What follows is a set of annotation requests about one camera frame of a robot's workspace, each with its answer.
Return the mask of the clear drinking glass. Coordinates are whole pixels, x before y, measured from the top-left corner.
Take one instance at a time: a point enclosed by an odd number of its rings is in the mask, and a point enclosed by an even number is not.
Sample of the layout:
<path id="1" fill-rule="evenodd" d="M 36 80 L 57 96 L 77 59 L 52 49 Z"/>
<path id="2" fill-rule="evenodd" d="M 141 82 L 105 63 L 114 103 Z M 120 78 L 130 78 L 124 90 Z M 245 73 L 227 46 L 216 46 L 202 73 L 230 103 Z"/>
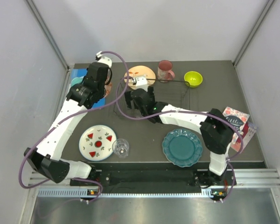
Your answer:
<path id="1" fill-rule="evenodd" d="M 126 158 L 129 154 L 129 143 L 125 139 L 117 139 L 112 144 L 112 150 L 119 158 Z"/>

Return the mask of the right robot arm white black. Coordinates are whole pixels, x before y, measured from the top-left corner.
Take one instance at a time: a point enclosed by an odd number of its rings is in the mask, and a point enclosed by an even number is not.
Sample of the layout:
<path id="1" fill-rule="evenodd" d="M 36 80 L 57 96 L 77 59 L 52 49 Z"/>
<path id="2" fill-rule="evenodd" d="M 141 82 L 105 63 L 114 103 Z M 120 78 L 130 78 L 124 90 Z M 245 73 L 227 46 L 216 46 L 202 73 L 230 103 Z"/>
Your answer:
<path id="1" fill-rule="evenodd" d="M 201 134 L 205 146 L 210 151 L 208 183 L 218 185 L 225 180 L 230 160 L 229 147 L 233 135 L 239 132 L 218 109 L 196 112 L 156 101 L 153 87 L 149 87 L 147 91 L 128 91 L 124 95 L 127 107 L 131 109 L 134 105 L 134 108 L 140 111 L 142 119 L 152 123 L 179 126 Z"/>

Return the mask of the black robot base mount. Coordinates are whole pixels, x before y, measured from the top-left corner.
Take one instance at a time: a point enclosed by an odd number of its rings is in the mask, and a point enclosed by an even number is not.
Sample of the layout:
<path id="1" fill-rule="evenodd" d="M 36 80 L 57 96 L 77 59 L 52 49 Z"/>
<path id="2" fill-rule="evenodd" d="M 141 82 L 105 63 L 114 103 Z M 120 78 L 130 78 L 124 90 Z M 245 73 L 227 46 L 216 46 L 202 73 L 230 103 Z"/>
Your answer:
<path id="1" fill-rule="evenodd" d="M 206 162 L 181 168 L 169 162 L 94 163 L 88 177 L 104 193 L 198 193 L 203 187 L 226 189 L 236 183 L 231 171 L 219 182 L 208 183 Z"/>

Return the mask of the teal scalloped plate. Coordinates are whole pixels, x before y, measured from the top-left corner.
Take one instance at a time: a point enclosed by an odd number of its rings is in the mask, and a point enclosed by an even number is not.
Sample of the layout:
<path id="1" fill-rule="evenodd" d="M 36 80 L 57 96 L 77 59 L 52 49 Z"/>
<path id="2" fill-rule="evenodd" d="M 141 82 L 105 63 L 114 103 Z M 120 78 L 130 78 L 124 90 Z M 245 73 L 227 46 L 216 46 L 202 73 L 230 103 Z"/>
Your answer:
<path id="1" fill-rule="evenodd" d="M 162 142 L 162 150 L 168 161 L 184 168 L 199 161 L 203 146 L 193 132 L 180 128 L 167 133 Z"/>

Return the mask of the lime green bowl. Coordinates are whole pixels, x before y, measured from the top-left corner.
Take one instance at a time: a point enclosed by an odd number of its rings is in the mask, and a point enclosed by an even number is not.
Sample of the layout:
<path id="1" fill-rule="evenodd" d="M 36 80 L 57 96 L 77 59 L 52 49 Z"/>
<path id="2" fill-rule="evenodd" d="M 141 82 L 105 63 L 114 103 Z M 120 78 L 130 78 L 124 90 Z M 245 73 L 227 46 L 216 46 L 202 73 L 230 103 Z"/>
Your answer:
<path id="1" fill-rule="evenodd" d="M 189 71 L 184 75 L 184 82 L 190 88 L 196 88 L 203 82 L 203 76 L 197 71 Z"/>

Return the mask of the pink mug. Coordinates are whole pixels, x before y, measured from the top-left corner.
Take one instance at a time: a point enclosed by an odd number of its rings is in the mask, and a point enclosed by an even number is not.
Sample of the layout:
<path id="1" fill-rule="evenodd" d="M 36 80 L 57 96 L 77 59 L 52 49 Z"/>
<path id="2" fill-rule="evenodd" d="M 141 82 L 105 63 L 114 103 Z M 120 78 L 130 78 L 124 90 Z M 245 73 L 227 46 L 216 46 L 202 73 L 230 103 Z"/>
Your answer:
<path id="1" fill-rule="evenodd" d="M 173 81 L 175 73 L 172 71 L 173 64 L 168 60 L 162 60 L 158 63 L 157 78 L 160 82 Z"/>

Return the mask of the orange blue patterned bowl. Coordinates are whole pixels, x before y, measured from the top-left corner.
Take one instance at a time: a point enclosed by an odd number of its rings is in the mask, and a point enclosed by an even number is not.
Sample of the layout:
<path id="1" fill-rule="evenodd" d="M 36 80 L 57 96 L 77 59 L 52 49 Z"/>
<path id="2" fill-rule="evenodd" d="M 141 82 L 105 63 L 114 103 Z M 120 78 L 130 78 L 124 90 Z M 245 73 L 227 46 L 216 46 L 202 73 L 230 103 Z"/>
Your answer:
<path id="1" fill-rule="evenodd" d="M 112 82 L 110 82 L 110 83 L 105 82 L 105 95 L 104 95 L 104 98 L 106 98 L 110 94 L 111 89 L 112 89 Z"/>

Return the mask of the watermelon pattern plate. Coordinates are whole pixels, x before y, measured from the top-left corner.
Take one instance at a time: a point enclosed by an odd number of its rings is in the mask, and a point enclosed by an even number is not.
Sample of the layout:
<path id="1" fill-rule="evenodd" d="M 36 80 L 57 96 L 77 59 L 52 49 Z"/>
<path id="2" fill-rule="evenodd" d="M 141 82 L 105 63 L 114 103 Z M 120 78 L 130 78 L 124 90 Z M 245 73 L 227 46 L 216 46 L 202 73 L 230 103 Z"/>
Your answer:
<path id="1" fill-rule="evenodd" d="M 116 139 L 116 133 L 110 127 L 95 125 L 81 135 L 79 151 L 89 161 L 102 161 L 112 155 L 112 145 Z"/>

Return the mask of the Little Women book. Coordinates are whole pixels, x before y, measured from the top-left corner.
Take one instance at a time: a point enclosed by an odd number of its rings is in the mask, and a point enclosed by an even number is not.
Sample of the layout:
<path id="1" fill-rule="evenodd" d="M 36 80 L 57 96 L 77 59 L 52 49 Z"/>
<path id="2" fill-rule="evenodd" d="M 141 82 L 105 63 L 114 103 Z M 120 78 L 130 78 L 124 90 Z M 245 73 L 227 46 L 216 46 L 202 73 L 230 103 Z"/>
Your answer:
<path id="1" fill-rule="evenodd" d="M 230 107 L 226 107 L 223 111 L 223 115 L 226 117 L 228 122 L 234 126 L 234 128 L 241 134 L 242 138 L 248 133 L 248 119 L 249 114 L 240 112 Z M 238 152 L 241 147 L 241 141 L 238 138 L 238 135 L 234 133 L 233 139 L 231 141 L 231 148 Z"/>

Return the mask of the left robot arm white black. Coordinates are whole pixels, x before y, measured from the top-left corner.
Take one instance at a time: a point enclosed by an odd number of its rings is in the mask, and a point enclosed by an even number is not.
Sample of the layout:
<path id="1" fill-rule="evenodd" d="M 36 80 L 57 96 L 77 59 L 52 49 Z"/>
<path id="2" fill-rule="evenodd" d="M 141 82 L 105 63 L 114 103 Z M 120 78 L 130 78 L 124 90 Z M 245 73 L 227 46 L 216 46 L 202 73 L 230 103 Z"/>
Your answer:
<path id="1" fill-rule="evenodd" d="M 63 150 L 78 123 L 105 94 L 105 85 L 112 78 L 112 61 L 102 58 L 91 63 L 83 80 L 71 86 L 60 113 L 53 122 L 52 132 L 35 149 L 27 148 L 24 155 L 34 171 L 60 183 L 64 179 L 80 178 L 86 185 L 96 181 L 92 165 L 61 158 Z"/>

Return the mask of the teal cat ear headphones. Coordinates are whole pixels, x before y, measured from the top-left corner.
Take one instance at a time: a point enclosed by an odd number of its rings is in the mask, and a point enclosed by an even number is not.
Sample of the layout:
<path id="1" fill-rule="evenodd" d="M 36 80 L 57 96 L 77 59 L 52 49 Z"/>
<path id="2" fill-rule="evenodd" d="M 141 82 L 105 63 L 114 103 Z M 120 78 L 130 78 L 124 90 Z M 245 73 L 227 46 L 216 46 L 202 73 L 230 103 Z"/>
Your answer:
<path id="1" fill-rule="evenodd" d="M 74 79 L 72 79 L 70 85 L 72 87 L 76 84 L 80 84 L 82 81 L 83 81 L 83 77 L 75 77 Z"/>

